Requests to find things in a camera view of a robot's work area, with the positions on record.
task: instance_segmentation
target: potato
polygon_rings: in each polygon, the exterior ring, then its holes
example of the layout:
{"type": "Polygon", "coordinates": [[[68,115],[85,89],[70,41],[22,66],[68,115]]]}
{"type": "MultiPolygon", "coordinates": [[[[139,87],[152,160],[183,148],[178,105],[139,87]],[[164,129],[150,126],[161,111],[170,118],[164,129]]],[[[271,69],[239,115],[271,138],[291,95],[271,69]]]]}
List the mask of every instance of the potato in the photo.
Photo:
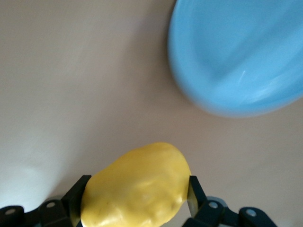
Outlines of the potato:
{"type": "Polygon", "coordinates": [[[134,149],[88,181],[81,202],[84,227],[159,227],[187,199],[191,172],[168,143],[134,149]]]}

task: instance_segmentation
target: screw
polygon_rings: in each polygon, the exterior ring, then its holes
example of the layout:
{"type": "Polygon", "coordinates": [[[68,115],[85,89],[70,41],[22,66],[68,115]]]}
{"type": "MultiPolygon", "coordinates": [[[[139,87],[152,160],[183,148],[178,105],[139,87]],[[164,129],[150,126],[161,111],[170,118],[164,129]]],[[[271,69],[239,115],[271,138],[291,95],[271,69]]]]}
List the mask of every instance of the screw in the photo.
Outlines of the screw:
{"type": "Polygon", "coordinates": [[[247,209],[246,210],[246,213],[249,215],[249,216],[252,216],[252,217],[255,217],[257,215],[257,213],[252,210],[252,209],[247,209]]]}
{"type": "Polygon", "coordinates": [[[5,212],[5,215],[10,215],[10,214],[13,214],[15,213],[16,209],[12,208],[12,209],[9,209],[5,212]]]}
{"type": "Polygon", "coordinates": [[[54,202],[50,202],[46,205],[47,208],[54,207],[56,204],[54,202]]]}
{"type": "Polygon", "coordinates": [[[213,208],[213,209],[217,209],[217,208],[218,208],[218,204],[217,204],[216,202],[210,202],[208,205],[209,205],[211,208],[213,208]]]}

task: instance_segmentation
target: metal screw head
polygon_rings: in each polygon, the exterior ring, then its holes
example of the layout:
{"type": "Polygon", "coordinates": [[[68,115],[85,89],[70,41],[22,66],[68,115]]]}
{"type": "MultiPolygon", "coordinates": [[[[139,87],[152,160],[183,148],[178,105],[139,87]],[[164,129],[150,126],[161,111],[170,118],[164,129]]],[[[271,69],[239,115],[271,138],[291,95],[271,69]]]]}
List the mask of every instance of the metal screw head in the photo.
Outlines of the metal screw head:
{"type": "Polygon", "coordinates": [[[217,209],[217,208],[218,208],[218,204],[217,204],[216,202],[210,202],[208,205],[209,205],[211,208],[213,208],[213,209],[217,209]]]}
{"type": "Polygon", "coordinates": [[[54,202],[50,202],[46,205],[47,208],[54,207],[56,204],[54,202]]]}
{"type": "Polygon", "coordinates": [[[246,213],[249,215],[249,216],[252,216],[252,217],[255,217],[257,215],[257,213],[252,210],[252,209],[247,209],[246,210],[246,213]]]}
{"type": "Polygon", "coordinates": [[[15,211],[16,211],[15,208],[11,208],[11,209],[9,209],[9,210],[7,210],[7,211],[5,212],[5,215],[13,214],[13,213],[15,213],[15,211]]]}

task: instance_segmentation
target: blue bowl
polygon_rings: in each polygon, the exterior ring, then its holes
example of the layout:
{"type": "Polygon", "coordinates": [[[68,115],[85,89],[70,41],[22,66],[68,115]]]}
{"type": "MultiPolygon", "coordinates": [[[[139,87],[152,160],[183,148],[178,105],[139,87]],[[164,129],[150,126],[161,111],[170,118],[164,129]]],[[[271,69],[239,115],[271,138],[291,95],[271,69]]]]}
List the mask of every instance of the blue bowl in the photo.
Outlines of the blue bowl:
{"type": "Polygon", "coordinates": [[[303,1],[177,0],[168,52],[177,84],[204,110],[279,109],[303,96],[303,1]]]}

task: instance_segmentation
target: yellow potato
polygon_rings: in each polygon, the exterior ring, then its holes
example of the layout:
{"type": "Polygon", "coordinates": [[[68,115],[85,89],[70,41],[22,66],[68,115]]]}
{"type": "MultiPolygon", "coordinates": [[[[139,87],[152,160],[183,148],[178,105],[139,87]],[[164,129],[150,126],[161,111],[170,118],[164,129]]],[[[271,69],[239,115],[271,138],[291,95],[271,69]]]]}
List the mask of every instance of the yellow potato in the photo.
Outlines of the yellow potato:
{"type": "Polygon", "coordinates": [[[84,227],[159,227],[187,199],[191,172],[168,143],[134,149],[88,181],[81,202],[84,227]]]}

